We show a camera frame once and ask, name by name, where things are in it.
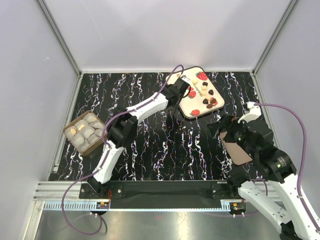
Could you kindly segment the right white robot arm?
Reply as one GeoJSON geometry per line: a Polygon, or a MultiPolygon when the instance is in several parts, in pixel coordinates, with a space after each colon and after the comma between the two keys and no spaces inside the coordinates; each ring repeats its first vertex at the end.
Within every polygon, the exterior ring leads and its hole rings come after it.
{"type": "Polygon", "coordinates": [[[284,207],[261,193],[244,173],[237,172],[227,180],[227,192],[232,198],[248,200],[277,229],[282,240],[318,240],[319,221],[310,204],[299,196],[298,174],[291,158],[274,145],[274,133],[260,119],[245,122],[225,115],[208,124],[214,139],[220,139],[235,165],[252,162],[273,187],[284,207]]]}

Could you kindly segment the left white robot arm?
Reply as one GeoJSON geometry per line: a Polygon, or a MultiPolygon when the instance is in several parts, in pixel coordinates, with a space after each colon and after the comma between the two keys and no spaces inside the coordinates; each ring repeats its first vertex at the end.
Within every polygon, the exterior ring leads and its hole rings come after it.
{"type": "Polygon", "coordinates": [[[97,198],[103,198],[108,193],[107,182],[112,177],[113,169],[122,152],[131,146],[137,137],[138,124],[151,115],[169,107],[178,105],[191,85],[186,76],[179,76],[173,84],[155,92],[146,100],[127,108],[117,108],[114,116],[102,131],[104,147],[99,162],[87,183],[90,192],[97,198]]]}

